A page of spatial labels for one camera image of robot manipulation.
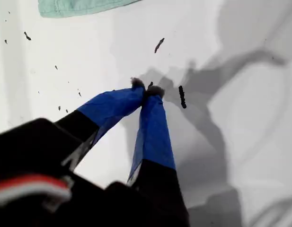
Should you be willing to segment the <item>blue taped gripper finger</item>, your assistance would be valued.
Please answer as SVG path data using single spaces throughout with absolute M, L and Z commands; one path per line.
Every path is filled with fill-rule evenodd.
M 138 109 L 143 101 L 145 86 L 138 78 L 132 86 L 101 93 L 55 123 L 93 147 L 122 118 Z
M 128 183 L 159 208 L 172 214 L 187 214 L 163 96 L 164 90 L 158 86 L 150 86 L 145 92 Z

